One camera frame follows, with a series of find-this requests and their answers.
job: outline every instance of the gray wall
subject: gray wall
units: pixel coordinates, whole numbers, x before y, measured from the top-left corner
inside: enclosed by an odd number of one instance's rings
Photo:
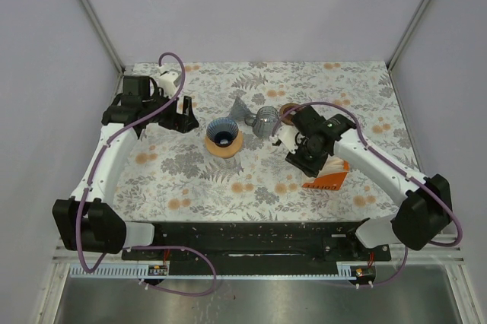
[[[450,180],[484,312],[486,56],[487,0],[434,0],[393,73],[426,172]]]
[[[126,64],[388,59],[420,0],[91,0]]]
[[[77,0],[0,0],[0,322],[26,323],[116,73]]]

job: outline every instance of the orange box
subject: orange box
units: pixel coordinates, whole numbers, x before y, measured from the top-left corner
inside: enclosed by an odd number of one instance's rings
[[[331,173],[325,176],[317,177],[311,183],[303,183],[305,189],[331,189],[333,191],[338,191],[345,181],[345,177],[350,171],[350,166],[348,162],[343,162],[344,172]]]

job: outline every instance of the leaf pattern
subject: leaf pattern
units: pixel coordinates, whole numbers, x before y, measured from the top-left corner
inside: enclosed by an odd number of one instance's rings
[[[262,106],[327,100],[352,110],[365,134],[389,154],[417,168],[408,132],[383,62],[245,62],[186,64],[184,94],[193,98],[200,127],[186,134],[149,124],[126,163],[114,199],[134,221],[343,221],[392,214],[397,207],[352,168],[339,191],[302,189],[302,173],[286,150],[257,138],[243,122],[235,157],[212,156],[206,126],[226,116],[235,97],[252,112]],[[134,75],[157,65],[136,64]],[[336,110],[317,106],[325,117]]]

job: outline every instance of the gray floor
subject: gray floor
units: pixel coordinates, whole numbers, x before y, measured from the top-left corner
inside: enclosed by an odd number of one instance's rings
[[[391,268],[379,268],[380,276]],[[184,291],[207,282],[167,281]],[[459,323],[446,274],[439,267],[408,267],[391,285],[373,290],[318,281],[224,281],[216,293],[188,298],[153,290],[135,280],[68,279],[59,323]]]

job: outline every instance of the black base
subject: black base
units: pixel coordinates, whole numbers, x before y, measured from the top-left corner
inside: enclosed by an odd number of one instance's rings
[[[361,222],[154,223],[152,246],[188,246],[206,254],[219,275],[334,275],[336,262],[390,261],[387,246],[365,249],[347,237]],[[163,260],[163,251],[123,252],[124,260]],[[207,275],[192,253],[170,252],[172,275]]]

